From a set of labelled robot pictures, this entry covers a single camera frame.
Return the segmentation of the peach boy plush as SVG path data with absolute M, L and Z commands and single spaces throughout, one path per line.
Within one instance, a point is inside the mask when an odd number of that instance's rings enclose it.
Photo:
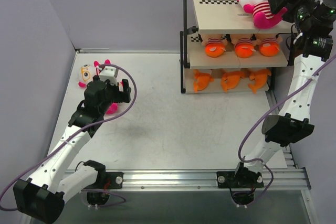
M 255 34 L 259 52 L 265 57 L 273 57 L 280 51 L 282 38 L 278 34 Z
M 200 37 L 207 56 L 217 58 L 226 52 L 228 41 L 223 34 L 201 34 Z
M 234 51 L 239 58 L 251 57 L 255 50 L 256 43 L 251 39 L 253 34 L 230 34 L 231 43 Z

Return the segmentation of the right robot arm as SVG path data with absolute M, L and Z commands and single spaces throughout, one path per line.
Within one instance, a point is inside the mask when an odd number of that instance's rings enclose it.
M 335 21 L 335 0 L 269 0 L 272 14 L 288 10 L 283 20 L 293 23 L 298 35 L 294 46 L 302 53 L 294 59 L 293 77 L 288 96 L 278 103 L 281 110 L 272 115 L 270 109 L 259 120 L 264 138 L 240 162 L 233 173 L 239 187 L 261 187 L 261 172 L 267 162 L 283 147 L 312 134 L 310 106 L 320 71 L 331 63 Z

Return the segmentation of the orange shark plush back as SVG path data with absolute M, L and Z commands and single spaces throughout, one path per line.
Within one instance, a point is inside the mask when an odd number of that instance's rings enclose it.
M 193 87 L 195 93 L 205 90 L 210 82 L 214 82 L 214 78 L 212 77 L 212 69 L 194 69 L 193 74 Z

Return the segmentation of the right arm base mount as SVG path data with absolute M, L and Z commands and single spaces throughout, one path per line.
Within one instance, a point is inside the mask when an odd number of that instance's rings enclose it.
M 247 172 L 237 175 L 234 171 L 219 171 L 216 173 L 218 188 L 263 188 L 261 173 Z

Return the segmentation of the white pink glasses plush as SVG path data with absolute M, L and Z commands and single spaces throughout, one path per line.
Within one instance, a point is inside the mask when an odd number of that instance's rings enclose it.
M 268 0 L 238 0 L 244 12 L 251 14 L 254 26 L 258 29 L 271 29 L 282 21 L 287 12 L 283 7 L 280 12 L 273 14 Z
M 120 91 L 123 91 L 123 82 L 122 81 L 120 81 L 119 83 L 118 83 L 118 87 L 119 87 L 119 90 Z M 118 104 L 117 103 L 112 103 L 111 105 L 110 105 L 110 107 L 108 108 L 108 110 L 106 111 L 106 115 L 111 115 L 111 114 L 114 114 L 114 113 L 116 113 L 118 111 Z

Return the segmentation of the white pink glasses plush front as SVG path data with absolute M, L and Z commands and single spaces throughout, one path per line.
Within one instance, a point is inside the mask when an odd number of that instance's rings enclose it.
M 238 0 L 244 12 L 251 14 L 254 26 L 258 29 L 271 29 L 282 21 L 287 12 L 283 7 L 280 12 L 273 14 L 268 0 Z

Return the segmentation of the orange shark plush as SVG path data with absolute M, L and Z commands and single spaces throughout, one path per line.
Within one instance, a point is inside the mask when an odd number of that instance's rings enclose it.
M 249 83 L 248 87 L 252 90 L 253 93 L 257 93 L 257 91 L 266 84 L 267 79 L 270 76 L 271 71 L 269 69 L 252 71 L 249 75 L 249 79 L 250 81 L 254 81 L 254 83 Z
M 221 78 L 221 86 L 225 93 L 230 89 L 234 89 L 238 86 L 240 79 L 245 78 L 245 73 L 242 70 L 236 70 L 231 72 L 224 72 Z
M 193 87 L 195 93 L 205 90 L 210 82 L 214 82 L 214 78 L 212 77 L 212 69 L 194 69 L 193 74 Z

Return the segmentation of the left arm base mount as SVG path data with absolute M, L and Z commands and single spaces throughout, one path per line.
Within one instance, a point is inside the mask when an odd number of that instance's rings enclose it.
M 121 189 L 123 186 L 123 172 L 107 172 L 104 189 Z

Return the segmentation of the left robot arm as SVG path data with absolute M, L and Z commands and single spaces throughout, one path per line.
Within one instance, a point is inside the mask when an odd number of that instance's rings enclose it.
M 127 79 L 112 84 L 94 77 L 52 152 L 26 180 L 19 178 L 15 182 L 13 192 L 18 211 L 44 223 L 54 223 L 69 199 L 86 187 L 100 188 L 108 182 L 105 165 L 92 160 L 84 162 L 68 177 L 64 174 L 106 122 L 108 108 L 113 103 L 134 103 L 131 90 Z

